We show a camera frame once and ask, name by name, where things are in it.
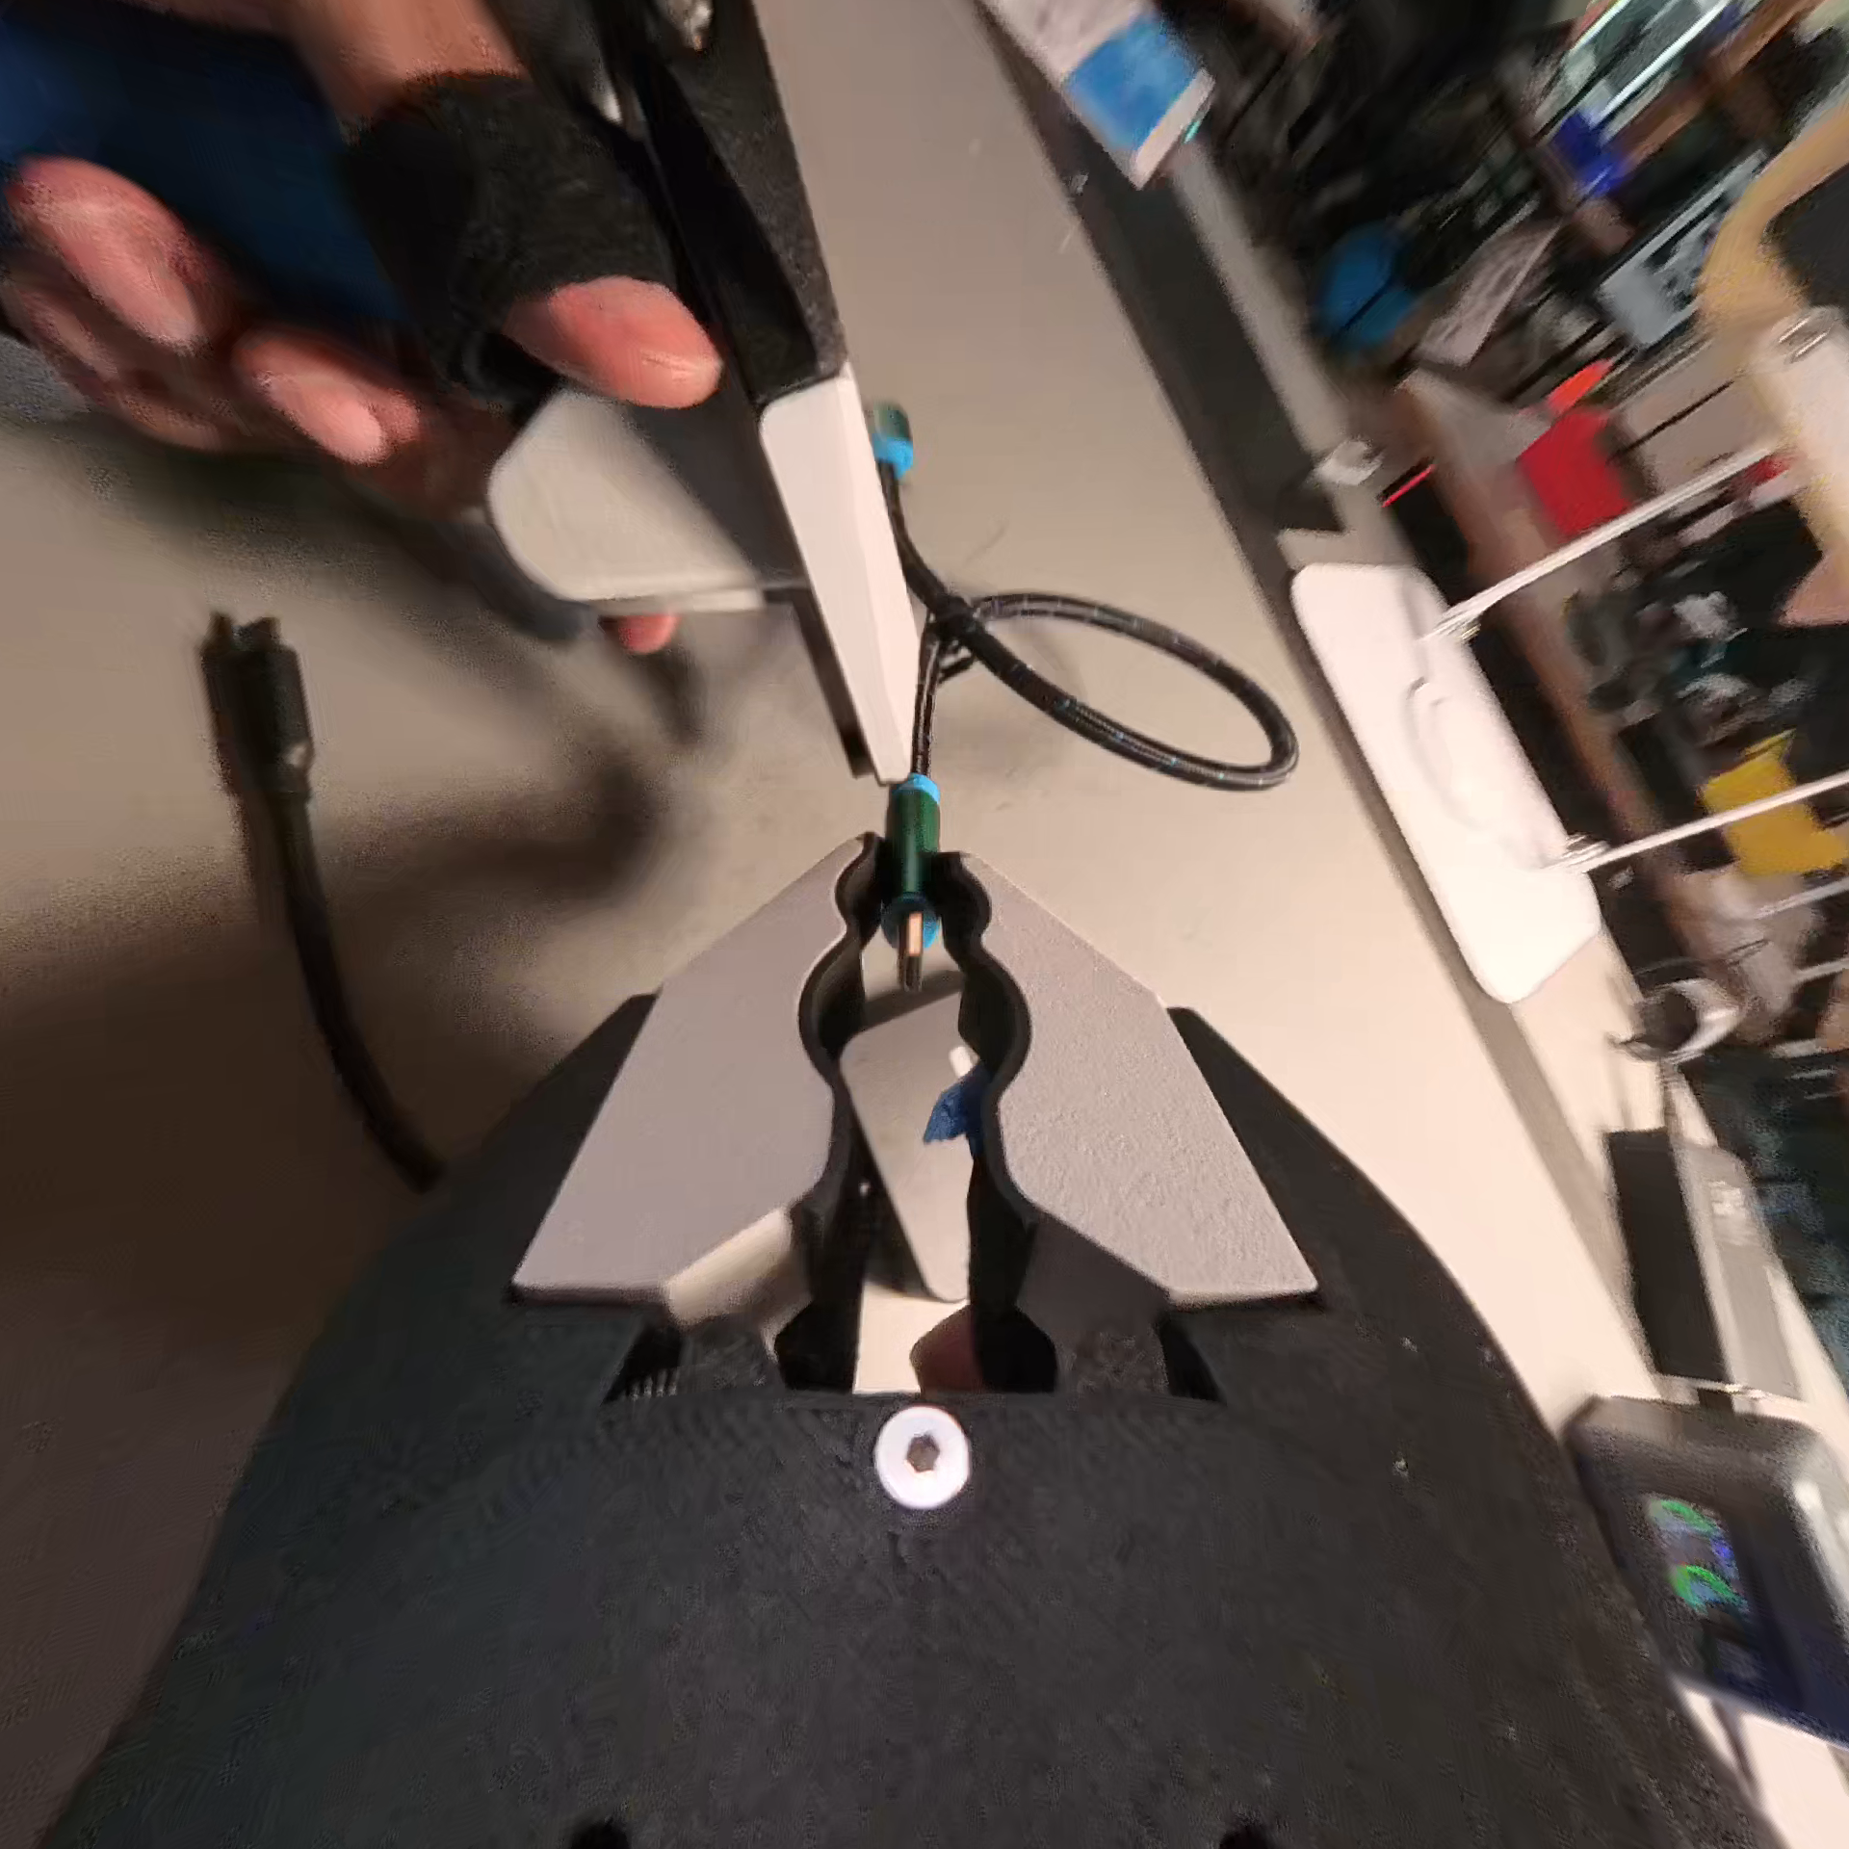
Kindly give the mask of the white paper sheet blue header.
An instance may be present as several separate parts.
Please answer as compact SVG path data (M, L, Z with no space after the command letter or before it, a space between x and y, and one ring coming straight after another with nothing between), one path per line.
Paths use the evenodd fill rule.
M1160 5L993 1L989 10L1135 189L1209 112L1213 79Z

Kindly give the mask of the black adapter hub with cable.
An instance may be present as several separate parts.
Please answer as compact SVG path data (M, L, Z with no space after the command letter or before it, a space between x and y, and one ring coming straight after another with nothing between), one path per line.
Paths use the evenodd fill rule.
M301 663L272 618L240 622L215 612L199 645L199 674L221 775L280 898L318 1043L364 1137L410 1190L427 1196L447 1166L389 1092L338 967L311 817L317 747ZM921 958L939 939L939 913L927 898L928 858L939 849L939 785L927 765L939 674L942 665L919 665L910 775L891 788L884 808L880 927L904 991L921 989ZM972 1152L925 1158L909 1153L896 1127L877 1124L872 1153L918 1286L950 1301L967 1287L972 1255L969 1233L953 1224L963 1210L960 1188L974 1173Z

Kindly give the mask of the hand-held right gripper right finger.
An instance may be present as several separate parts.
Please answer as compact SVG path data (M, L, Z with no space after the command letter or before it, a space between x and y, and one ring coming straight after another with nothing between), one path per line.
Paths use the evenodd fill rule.
M1165 1001L972 854L942 858L962 971L969 1321L991 1392L1081 1360L1166 1365L1198 1310L1308 1302L1318 1279Z

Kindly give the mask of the red box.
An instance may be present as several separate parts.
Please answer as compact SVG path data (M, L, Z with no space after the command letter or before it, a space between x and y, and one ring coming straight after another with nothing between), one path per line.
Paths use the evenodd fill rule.
M1559 412L1516 453L1516 473L1561 539L1582 539L1638 504L1607 445L1607 427L1602 409L1578 402Z

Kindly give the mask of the white desk stand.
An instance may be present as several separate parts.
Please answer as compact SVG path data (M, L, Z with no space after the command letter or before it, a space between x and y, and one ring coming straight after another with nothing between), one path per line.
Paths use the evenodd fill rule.
M1287 595L1300 634L1489 999L1530 999L1595 933L1592 872L1844 788L1844 772L1834 772L1613 846L1570 836L1468 646L1486 616L1513 596L1782 463L1773 445L1750 445L1451 606L1403 565L1313 562L1294 572Z

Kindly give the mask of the dark board with wooden frame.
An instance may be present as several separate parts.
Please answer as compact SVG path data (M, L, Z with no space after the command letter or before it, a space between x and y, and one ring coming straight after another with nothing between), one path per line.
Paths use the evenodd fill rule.
M1844 172L1847 110L1832 107L1758 173L1716 230L1696 285L1701 335L1725 379L1806 484L1844 500L1844 313L1811 304L1771 247L1771 222Z

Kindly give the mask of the black flat strip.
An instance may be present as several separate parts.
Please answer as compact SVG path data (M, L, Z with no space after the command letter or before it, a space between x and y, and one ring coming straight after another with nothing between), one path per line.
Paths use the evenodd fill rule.
M1243 535L1343 530L1182 202L1083 157L1079 218L1222 512Z

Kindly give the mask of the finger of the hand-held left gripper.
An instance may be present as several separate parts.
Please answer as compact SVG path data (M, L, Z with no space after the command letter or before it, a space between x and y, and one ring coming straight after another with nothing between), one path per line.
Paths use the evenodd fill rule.
M766 404L757 435L869 775L899 783L910 772L918 621L852 368Z

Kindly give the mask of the grey charger with display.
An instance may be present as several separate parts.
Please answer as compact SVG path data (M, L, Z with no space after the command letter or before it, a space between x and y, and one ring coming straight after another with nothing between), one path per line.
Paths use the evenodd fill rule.
M1663 1669L1847 1745L1847 1489L1784 1418L1602 1398L1564 1431Z

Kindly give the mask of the person's left hand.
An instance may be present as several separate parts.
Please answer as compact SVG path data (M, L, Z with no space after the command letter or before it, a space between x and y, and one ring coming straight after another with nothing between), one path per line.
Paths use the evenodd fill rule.
M324 456L445 521L480 362L651 409L723 357L547 37L480 1L5 5L5 322L170 447Z

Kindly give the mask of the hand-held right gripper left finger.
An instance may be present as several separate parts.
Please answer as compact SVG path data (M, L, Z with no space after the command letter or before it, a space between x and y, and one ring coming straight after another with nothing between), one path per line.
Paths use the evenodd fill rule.
M840 1077L880 849L852 836L658 987L511 1279L520 1302L771 1333L855 1371L865 1156Z

